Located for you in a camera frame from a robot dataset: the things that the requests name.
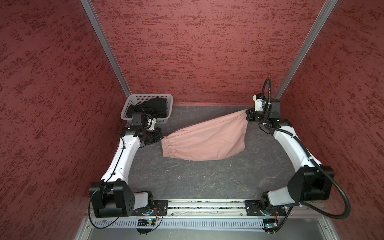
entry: pink fabric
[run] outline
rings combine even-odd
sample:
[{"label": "pink fabric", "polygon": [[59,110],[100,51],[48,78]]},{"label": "pink fabric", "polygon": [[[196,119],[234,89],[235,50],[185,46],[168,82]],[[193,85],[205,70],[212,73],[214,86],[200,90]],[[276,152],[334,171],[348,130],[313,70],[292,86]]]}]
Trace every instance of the pink fabric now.
[{"label": "pink fabric", "polygon": [[192,161],[219,160],[244,150],[245,110],[201,122],[161,140],[164,157]]}]

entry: black fabric in basket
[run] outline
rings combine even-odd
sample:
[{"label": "black fabric in basket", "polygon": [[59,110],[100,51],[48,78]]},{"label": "black fabric in basket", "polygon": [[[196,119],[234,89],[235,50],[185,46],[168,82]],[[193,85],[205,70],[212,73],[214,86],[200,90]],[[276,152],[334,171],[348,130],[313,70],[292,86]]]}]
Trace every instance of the black fabric in basket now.
[{"label": "black fabric in basket", "polygon": [[153,98],[135,106],[129,106],[127,117],[132,118],[132,113],[146,113],[154,118],[167,117],[167,100],[165,98]]}]

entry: plastic basket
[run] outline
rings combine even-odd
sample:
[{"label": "plastic basket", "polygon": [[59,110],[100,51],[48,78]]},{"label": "plastic basket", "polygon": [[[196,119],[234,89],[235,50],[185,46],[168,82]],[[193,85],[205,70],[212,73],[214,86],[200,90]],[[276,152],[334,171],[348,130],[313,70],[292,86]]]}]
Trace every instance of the plastic basket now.
[{"label": "plastic basket", "polygon": [[121,119],[127,120],[128,122],[132,122],[132,118],[127,118],[128,107],[143,103],[152,98],[165,98],[167,100],[167,117],[156,118],[156,123],[167,123],[168,118],[170,117],[170,114],[172,112],[173,97],[171,94],[131,94],[125,101],[124,107],[121,111]]}]

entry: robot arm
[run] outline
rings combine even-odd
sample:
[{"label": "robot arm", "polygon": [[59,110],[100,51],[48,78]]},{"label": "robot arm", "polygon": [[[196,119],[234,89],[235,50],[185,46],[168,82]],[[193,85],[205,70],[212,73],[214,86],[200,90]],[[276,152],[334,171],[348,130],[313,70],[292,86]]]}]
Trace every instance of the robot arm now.
[{"label": "robot arm", "polygon": [[[268,99],[264,96],[266,84],[269,83]],[[288,181],[286,187],[278,190],[264,192],[260,200],[260,211],[264,215],[271,215],[281,206],[308,206],[321,214],[331,218],[346,218],[350,213],[350,203],[347,196],[334,181],[334,172],[331,167],[323,166],[300,139],[297,137],[292,124],[280,118],[280,101],[271,98],[271,79],[267,78],[263,92],[253,96],[255,108],[246,111],[247,120],[262,124],[269,133],[281,144],[290,158],[295,174]],[[333,215],[323,212],[305,201],[327,200],[331,187],[335,185],[345,203],[344,212]]]},{"label": "robot arm", "polygon": [[120,142],[112,163],[100,182],[89,189],[96,217],[127,217],[137,208],[152,208],[151,192],[133,193],[128,186],[128,174],[140,145],[152,144],[163,138],[156,119],[143,113],[133,113],[130,128],[120,133]]}]

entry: red textured wall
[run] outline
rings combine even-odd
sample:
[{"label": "red textured wall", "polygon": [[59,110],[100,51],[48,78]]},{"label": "red textured wall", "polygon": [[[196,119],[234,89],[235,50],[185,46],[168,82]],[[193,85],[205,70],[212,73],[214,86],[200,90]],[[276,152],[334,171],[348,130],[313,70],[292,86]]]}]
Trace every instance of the red textured wall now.
[{"label": "red textured wall", "polygon": [[268,76],[277,90],[324,0],[92,2],[132,93],[250,104]]},{"label": "red textured wall", "polygon": [[80,1],[1,1],[0,29],[0,239],[73,239],[126,97]]},{"label": "red textured wall", "polygon": [[[281,99],[308,149],[352,204],[341,239],[383,239],[384,1],[339,0]],[[343,202],[334,190],[333,213]]]}]

